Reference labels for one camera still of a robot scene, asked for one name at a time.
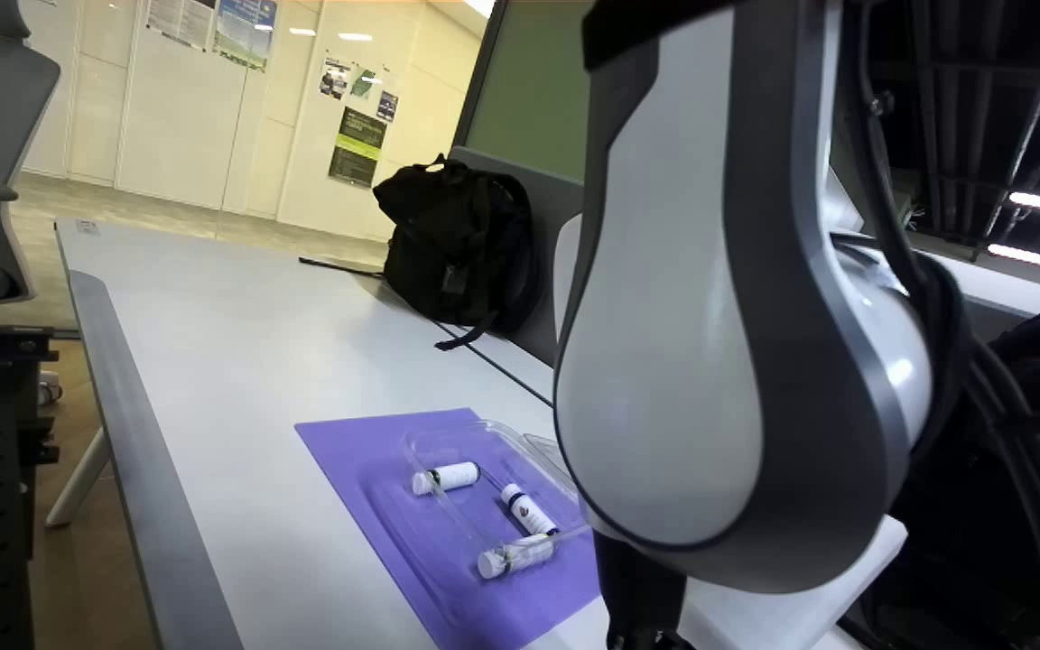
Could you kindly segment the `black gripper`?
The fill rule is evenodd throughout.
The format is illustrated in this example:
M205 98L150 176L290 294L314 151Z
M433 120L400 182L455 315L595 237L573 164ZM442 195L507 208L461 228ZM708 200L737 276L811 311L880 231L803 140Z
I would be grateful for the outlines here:
M607 650L693 650L678 637L687 578L640 549L595 539L601 591L609 615Z

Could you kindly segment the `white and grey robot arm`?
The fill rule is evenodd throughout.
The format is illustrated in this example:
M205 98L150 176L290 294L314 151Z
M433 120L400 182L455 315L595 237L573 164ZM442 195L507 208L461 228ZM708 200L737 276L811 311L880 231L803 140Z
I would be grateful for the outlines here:
M809 591L867 555L939 420L918 257L849 254L839 120L876 0L595 0L551 421L609 650L693 582Z

